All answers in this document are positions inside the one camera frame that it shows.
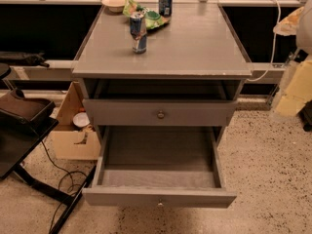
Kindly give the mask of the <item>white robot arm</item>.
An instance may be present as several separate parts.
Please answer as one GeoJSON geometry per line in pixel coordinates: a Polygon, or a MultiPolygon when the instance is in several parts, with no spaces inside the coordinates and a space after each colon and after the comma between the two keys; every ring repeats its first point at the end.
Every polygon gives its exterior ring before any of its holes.
{"type": "Polygon", "coordinates": [[[294,35],[296,46],[312,55],[312,0],[279,21],[273,32],[282,36],[294,35]]]}

